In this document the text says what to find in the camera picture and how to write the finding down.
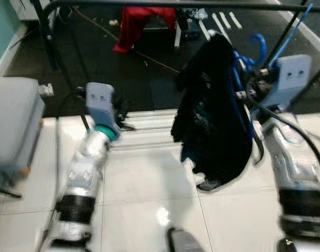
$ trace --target white tile floor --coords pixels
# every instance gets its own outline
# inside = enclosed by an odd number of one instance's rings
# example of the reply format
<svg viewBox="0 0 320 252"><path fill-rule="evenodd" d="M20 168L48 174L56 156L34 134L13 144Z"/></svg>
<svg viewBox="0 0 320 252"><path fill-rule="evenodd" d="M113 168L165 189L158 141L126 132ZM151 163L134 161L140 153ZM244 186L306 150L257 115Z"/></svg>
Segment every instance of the white tile floor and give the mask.
<svg viewBox="0 0 320 252"><path fill-rule="evenodd" d="M174 113L130 114L128 122L141 130L124 133L112 149L93 218L93 252L166 252L170 225L191 232L207 252L275 251L282 233L269 155L257 167L250 160L230 185L213 193L198 192L199 178L192 174L189 161L180 163L180 144L170 136ZM298 120L320 136L320 114ZM54 202L55 132L55 119L46 118L32 172L14 188L23 199L0 195L0 252L30 252L37 247ZM79 117L60 119L62 168L84 134Z"/></svg>

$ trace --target black metal frame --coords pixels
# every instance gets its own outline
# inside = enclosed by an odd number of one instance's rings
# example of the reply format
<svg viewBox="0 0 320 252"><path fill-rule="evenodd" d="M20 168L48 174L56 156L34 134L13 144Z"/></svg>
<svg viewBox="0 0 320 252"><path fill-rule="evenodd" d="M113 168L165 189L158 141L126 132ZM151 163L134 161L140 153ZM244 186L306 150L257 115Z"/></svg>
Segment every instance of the black metal frame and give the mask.
<svg viewBox="0 0 320 252"><path fill-rule="evenodd" d="M6 172L3 172L3 171L1 171L1 175L4 177L3 184L5 184L5 181L7 181L7 182L8 182L8 187L10 187L10 186L13 185L13 184L12 184L13 175L12 175L12 177L9 177L9 176L7 175L7 173L6 173ZM22 197L21 194L12 192L12 191L10 191L9 189L5 189L5 188L2 188L2 187L0 187L0 193L6 194L6 195L8 195L8 196L10 196L10 197L12 197L12 198L21 198L21 197Z"/></svg>
<svg viewBox="0 0 320 252"><path fill-rule="evenodd" d="M232 8L232 9L252 9L252 10L261 10L261 11L293 11L296 12L284 30L284 33L281 35L279 41L274 46L274 51L277 50L282 40L292 27L296 17L300 12L305 12L307 6L304 6L304 0L301 2L301 5L284 5L284 4L257 4L257 3L228 3L228 2L216 2L216 1L177 1L177 0L50 0L51 2L43 9L40 3L40 0L31 0L35 11L39 18L40 32L42 39L44 41L45 49L49 62L53 70L57 70L58 67L61 69L62 75L66 81L66 84L70 88L70 91L74 91L74 86L71 82L70 76L66 69L66 65L61 57L61 54L56 45L53 28L54 23L49 21L49 15L54 13L58 7L63 6L90 6L90 5L123 5L123 6L157 6L157 7L217 7L217 8ZM311 13L320 13L320 7L313 7ZM73 31L68 28L68 31L71 35L72 43L77 52L81 67L84 71L86 78L89 80L89 74L87 72L86 66L84 64L83 58L81 56L80 48L76 41ZM308 84L311 85L315 79L311 80Z"/></svg>

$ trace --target white baseboard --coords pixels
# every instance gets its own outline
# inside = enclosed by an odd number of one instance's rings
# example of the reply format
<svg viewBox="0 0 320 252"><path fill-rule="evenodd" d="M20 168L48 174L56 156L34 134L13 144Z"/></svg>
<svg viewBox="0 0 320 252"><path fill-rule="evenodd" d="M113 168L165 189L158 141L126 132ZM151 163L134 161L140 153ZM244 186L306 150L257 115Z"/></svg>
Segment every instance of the white baseboard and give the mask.
<svg viewBox="0 0 320 252"><path fill-rule="evenodd" d="M22 24L19 27L17 33L13 36L13 38L9 42L3 56L0 59L0 77L3 77L6 74L6 71L8 70L8 67L11 64L13 57L17 53L17 50L19 49L19 46L21 43L18 43L16 46L14 46L11 49L10 47L25 35L26 30L27 30L27 26L25 24Z"/></svg>
<svg viewBox="0 0 320 252"><path fill-rule="evenodd" d="M278 0L266 0L270 4L281 4ZM278 11L280 15L286 19L287 22L291 21L293 18L293 13L291 12L285 12L285 11ZM297 18L293 24L295 26L299 22L299 18ZM305 38L307 38L312 45L320 52L320 38L312 31L310 30L304 23L301 23L298 26L298 30L302 33Z"/></svg>

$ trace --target metal bar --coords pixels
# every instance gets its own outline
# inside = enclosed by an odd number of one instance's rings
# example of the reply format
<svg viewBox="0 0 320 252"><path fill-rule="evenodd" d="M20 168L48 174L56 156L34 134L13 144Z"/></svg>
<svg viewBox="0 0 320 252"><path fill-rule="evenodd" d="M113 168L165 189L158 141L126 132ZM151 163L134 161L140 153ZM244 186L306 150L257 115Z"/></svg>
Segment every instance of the metal bar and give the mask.
<svg viewBox="0 0 320 252"><path fill-rule="evenodd" d="M258 9L261 11L277 10L291 12L305 12L307 7L301 5L279 5L279 4L257 4L257 3L229 3L216 1L177 1L177 0L55 0L44 9L43 19L47 19L49 14L61 6L72 5L124 5L124 6L153 6L153 7L214 7L231 9ZM313 7L312 13L320 13L320 7Z"/></svg>
<svg viewBox="0 0 320 252"><path fill-rule="evenodd" d="M49 29L52 31L52 33L54 32L54 28L55 28L56 13L57 13L57 10L56 9L53 10L49 18Z"/></svg>
<svg viewBox="0 0 320 252"><path fill-rule="evenodd" d="M8 196L11 196L12 198L21 198L22 197L21 194L12 193L9 190L3 189L3 188L0 188L0 193L6 194Z"/></svg>
<svg viewBox="0 0 320 252"><path fill-rule="evenodd" d="M53 54L54 54L54 57L55 57L55 60L58 64L58 66L60 67L61 69L61 72L62 72L62 75L67 83L67 86L69 87L69 90L70 92L73 92L75 90L75 86L72 84L71 82L71 79L70 79L70 76L68 74L68 71L67 71L67 68L66 68L66 65L64 63L64 61L62 60L62 56L61 56L61 53L56 45L56 42L55 42L55 39L53 37L53 35L48 35L48 40L51 44L51 48L53 50Z"/></svg>
<svg viewBox="0 0 320 252"><path fill-rule="evenodd" d="M307 0L302 0L300 5L304 6L306 4ZM296 18L298 17L298 15L300 14L300 12L296 12L293 15L292 20L287 24L284 32L282 33L282 35L279 37L278 42L276 42L275 46L273 47L271 53L268 55L268 57L266 58L264 64L262 65L261 68L266 68L266 66L268 65L268 63L271 61L271 59L273 58L273 56L275 55L276 51L279 49L282 41L284 40L284 38L286 37L287 33L290 31L293 23L295 22Z"/></svg>
<svg viewBox="0 0 320 252"><path fill-rule="evenodd" d="M51 34L51 30L49 28L48 18L44 18L44 10L42 8L42 5L40 3L40 0L30 0L33 4L33 7L35 9L36 14L39 18L39 27L40 27L40 33L42 37L42 42L44 43L44 47L46 49L46 54L49 60L49 63L53 70L57 70L57 63L54 57L54 50L51 47L51 44L48 41L48 35Z"/></svg>
<svg viewBox="0 0 320 252"><path fill-rule="evenodd" d="M66 24L66 27L67 27L67 30L68 30L69 35L71 37L71 41L72 41L72 43L74 45L74 48L75 48L79 63L80 63L81 68L83 70L83 73L84 73L84 75L85 75L85 77L87 79L87 82L90 82L90 76L89 76L86 64L84 63L83 56L82 56L82 53L81 53L81 50L80 50L80 46L77 43L77 39L76 39L75 33L72 30L72 28L69 26L69 23Z"/></svg>
<svg viewBox="0 0 320 252"><path fill-rule="evenodd" d="M23 8L26 10L26 7L25 7L25 5L24 5L24 3L23 3L23 0L20 0L20 2L21 2L21 4L22 4Z"/></svg>

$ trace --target white floor stripe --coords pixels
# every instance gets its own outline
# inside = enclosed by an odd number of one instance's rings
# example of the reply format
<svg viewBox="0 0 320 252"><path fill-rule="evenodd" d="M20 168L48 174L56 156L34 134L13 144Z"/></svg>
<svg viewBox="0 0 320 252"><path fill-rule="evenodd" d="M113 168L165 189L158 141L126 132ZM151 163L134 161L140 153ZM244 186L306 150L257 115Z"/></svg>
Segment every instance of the white floor stripe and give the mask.
<svg viewBox="0 0 320 252"><path fill-rule="evenodd" d="M242 29L243 27L242 27L242 25L238 22L238 20L236 19L234 13L233 13L233 12L230 12L229 15L230 15L232 21L234 22L234 24L237 25L238 29Z"/></svg>
<svg viewBox="0 0 320 252"><path fill-rule="evenodd" d="M224 13L220 12L219 15L221 16L222 21L225 24L226 28L227 29L231 29L231 25L229 24L229 22L228 22L227 18L225 17Z"/></svg>
<svg viewBox="0 0 320 252"><path fill-rule="evenodd" d="M176 35L175 35L174 47L180 46L180 40L181 40L181 29L180 29L179 23L177 23L176 24Z"/></svg>
<svg viewBox="0 0 320 252"><path fill-rule="evenodd" d="M217 18L217 16L216 16L215 13L212 14L212 18L215 20L216 25L218 26L218 28L219 28L219 30L221 31L221 33L225 36L225 38L228 40L228 42L230 42L230 44L232 44L232 43L231 43L231 40L230 40L230 38L229 38L229 36L228 36L228 34L227 34L226 31L224 30L221 22L218 20L218 18Z"/></svg>
<svg viewBox="0 0 320 252"><path fill-rule="evenodd" d="M204 36L206 36L206 39L207 39L208 41L210 41L210 35L209 35L209 33L208 33L208 31L207 31L206 27L204 26L204 24L203 24L202 20L199 20L199 21L198 21L198 24L200 25L200 27L201 27L201 29L202 29L202 32L203 32Z"/></svg>

